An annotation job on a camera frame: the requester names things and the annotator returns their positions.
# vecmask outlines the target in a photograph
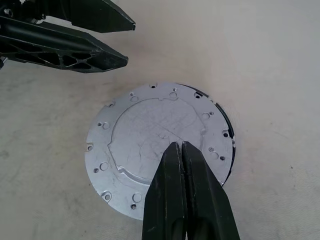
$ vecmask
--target scratched metal surface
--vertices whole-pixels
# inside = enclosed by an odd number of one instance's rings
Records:
[[[228,130],[212,100],[194,89],[171,82],[145,84],[115,98],[92,120],[85,167],[109,206],[142,220],[149,186],[172,142],[190,142],[201,150],[216,179],[225,183],[236,144]]]
[[[319,1],[118,4],[136,31],[95,36],[127,67],[82,75],[7,61],[0,71],[0,239],[141,238],[142,222],[89,186],[83,153],[105,102],[150,82],[205,90],[230,117],[224,189],[241,239],[319,239]]]

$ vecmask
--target black plastic arm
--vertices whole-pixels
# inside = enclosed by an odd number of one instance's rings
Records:
[[[46,15],[100,33],[136,27],[110,0],[0,0],[0,58],[80,73],[127,65],[128,57],[88,33],[47,22],[35,24]]]
[[[240,240],[228,197],[189,142],[164,152],[147,192],[142,240]]]

